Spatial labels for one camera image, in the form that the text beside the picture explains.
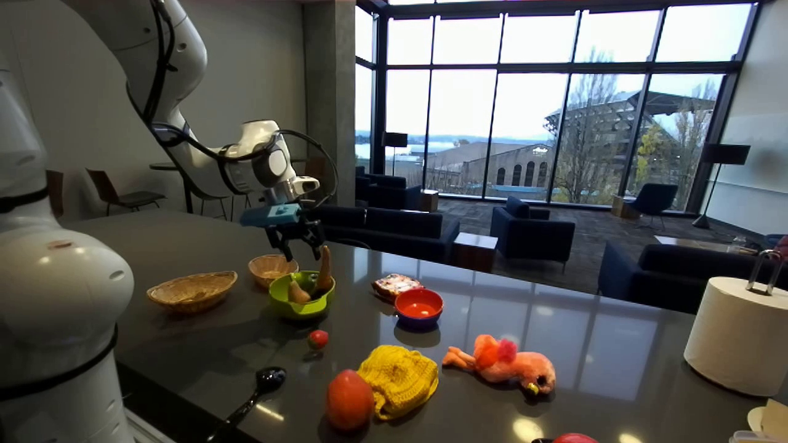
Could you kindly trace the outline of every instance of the paper towel roll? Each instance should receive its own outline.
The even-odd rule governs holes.
[[[684,361],[727,389],[777,395],[788,376],[788,294],[757,296],[740,278],[709,278]]]

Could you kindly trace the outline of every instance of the couch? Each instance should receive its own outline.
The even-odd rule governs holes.
[[[425,262],[451,262],[461,220],[437,211],[383,208],[318,208],[314,216],[329,242],[354,243]]]
[[[356,172],[354,199],[363,208],[415,209],[420,208],[420,187],[407,187],[407,179],[394,176]]]
[[[711,277],[749,278],[754,267],[756,257],[666,243],[648,243],[639,257],[633,259],[626,246],[607,242],[595,290],[607,299],[693,315]],[[770,263],[764,263],[757,280],[767,280],[770,270]],[[788,273],[780,273],[775,285],[788,288]]]
[[[574,242],[571,220],[551,220],[548,209],[506,199],[491,208],[489,237],[498,237],[498,253],[504,259],[569,262]]]

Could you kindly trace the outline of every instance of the yellow bowl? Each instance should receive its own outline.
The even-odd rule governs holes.
[[[283,253],[256,257],[246,263],[253,280],[266,290],[276,278],[298,270],[298,262],[288,262]]]
[[[312,317],[323,317],[326,306],[329,306],[329,299],[335,296],[335,278],[329,278],[329,288],[325,294],[319,294],[318,299],[312,299],[310,302],[292,302],[290,301],[290,280],[298,280],[298,285],[306,290],[306,294],[312,294],[318,280],[314,280],[314,273],[306,273],[306,270],[298,270],[298,273],[288,273],[288,277],[280,277],[276,278],[270,285],[269,285],[269,299],[270,299],[270,306],[272,306],[272,313],[277,317],[286,317],[286,321],[312,321]]]
[[[148,288],[148,299],[168,313],[201,313],[219,306],[237,280],[237,270],[192,273]]]

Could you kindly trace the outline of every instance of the floor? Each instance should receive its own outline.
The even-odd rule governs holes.
[[[441,199],[437,209],[461,216],[462,232],[489,232],[491,204],[488,203]],[[551,209],[551,220],[554,216],[576,221],[571,259],[567,267],[494,257],[491,273],[592,294],[605,242],[620,242],[633,259],[637,259],[645,243],[655,243],[655,237],[711,242],[733,242],[735,237],[750,238],[750,235],[720,224],[711,224],[711,230],[697,230],[691,227],[693,220],[688,216],[617,220],[610,211],[599,209]]]

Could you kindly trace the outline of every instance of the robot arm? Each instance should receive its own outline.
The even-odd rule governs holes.
[[[173,162],[198,190],[212,190],[219,176],[229,190],[234,172],[249,167],[269,190],[264,211],[246,216],[246,224],[264,227],[272,249],[290,259],[288,242],[323,243],[318,221],[307,221],[299,199],[319,182],[298,178],[290,151],[276,120],[240,126],[240,139],[227,147],[207,147],[196,140],[180,104],[196,88],[207,69],[205,43],[177,0],[63,0],[81,16],[97,39],[115,55],[128,80],[128,99]]]

